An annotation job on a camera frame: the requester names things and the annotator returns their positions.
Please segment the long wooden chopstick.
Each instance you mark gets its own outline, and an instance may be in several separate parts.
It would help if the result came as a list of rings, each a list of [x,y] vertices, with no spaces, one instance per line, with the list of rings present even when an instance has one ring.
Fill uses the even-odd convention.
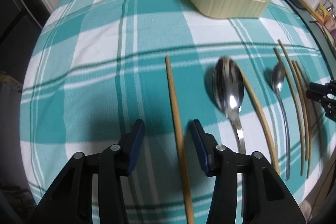
[[[290,70],[291,70],[291,73],[292,73],[292,75],[293,75],[295,85],[296,85],[296,87],[297,87],[297,89],[298,89],[298,84],[297,84],[297,81],[295,80],[295,72],[294,72],[294,68],[293,68],[293,66],[292,66],[292,64],[291,64],[291,61],[292,61],[292,60],[290,59],[290,57],[289,57],[289,55],[288,55],[288,52],[286,51],[286,49],[285,49],[285,47],[284,47],[284,44],[282,43],[282,41],[281,41],[280,39],[278,39],[278,43],[280,44],[280,47],[281,47],[282,51],[284,52],[285,58],[286,58],[286,60],[288,61],[288,65],[289,65]],[[309,176],[310,176],[310,166],[311,166],[311,141],[312,141],[312,138],[311,138],[311,130],[310,130],[310,122],[309,122],[309,120],[308,120],[308,124],[309,124],[309,151],[310,151],[309,156],[310,156],[310,159],[307,160],[307,173],[306,173],[306,178],[309,178]]]

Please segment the small steel spoon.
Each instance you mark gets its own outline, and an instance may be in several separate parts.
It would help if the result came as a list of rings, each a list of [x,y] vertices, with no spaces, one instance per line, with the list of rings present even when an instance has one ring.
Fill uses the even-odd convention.
[[[285,179],[289,180],[290,178],[290,160],[291,160],[291,152],[290,152],[290,135],[289,135],[289,125],[288,119],[285,111],[285,107],[281,98],[281,91],[284,85],[285,79],[285,67],[282,61],[279,61],[272,70],[271,75],[271,87],[273,92],[276,94],[276,97],[279,101],[280,108],[282,111],[282,116],[284,120],[284,128],[285,128],[285,144],[286,144],[286,171],[285,171]]]

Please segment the wooden chopstick beside large spoon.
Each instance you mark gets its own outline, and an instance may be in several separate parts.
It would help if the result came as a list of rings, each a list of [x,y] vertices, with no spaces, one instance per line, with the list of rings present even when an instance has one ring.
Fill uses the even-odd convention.
[[[274,141],[273,141],[273,137],[270,131],[270,128],[268,126],[268,122],[267,119],[265,117],[265,114],[263,112],[263,108],[259,102],[259,99],[257,97],[257,95],[255,94],[252,86],[250,85],[247,77],[245,76],[244,72],[242,70],[240,70],[243,81],[244,81],[244,86],[251,98],[251,101],[253,103],[253,106],[255,108],[255,112],[259,118],[259,121],[261,123],[262,126],[262,130],[264,132],[265,138],[266,138],[266,143],[268,145],[268,150],[270,153],[270,158],[273,164],[273,167],[275,169],[275,171],[277,172],[277,174],[280,174],[280,169],[279,169],[279,164],[278,164],[278,157],[277,157],[277,151],[276,151],[276,147],[274,145]]]

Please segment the yellow snack box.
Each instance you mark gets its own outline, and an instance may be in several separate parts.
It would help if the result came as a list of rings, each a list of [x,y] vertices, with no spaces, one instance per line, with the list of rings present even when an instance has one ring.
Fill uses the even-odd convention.
[[[330,14],[322,3],[317,5],[315,12],[318,14],[319,19],[323,21],[323,24],[330,19]]]

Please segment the large steel spoon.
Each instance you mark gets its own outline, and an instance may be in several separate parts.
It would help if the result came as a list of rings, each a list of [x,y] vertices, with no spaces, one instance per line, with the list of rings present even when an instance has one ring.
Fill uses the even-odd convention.
[[[239,153],[245,154],[245,139],[240,121],[244,99],[244,80],[239,66],[229,56],[222,56],[213,72],[213,93],[218,109],[231,122]]]

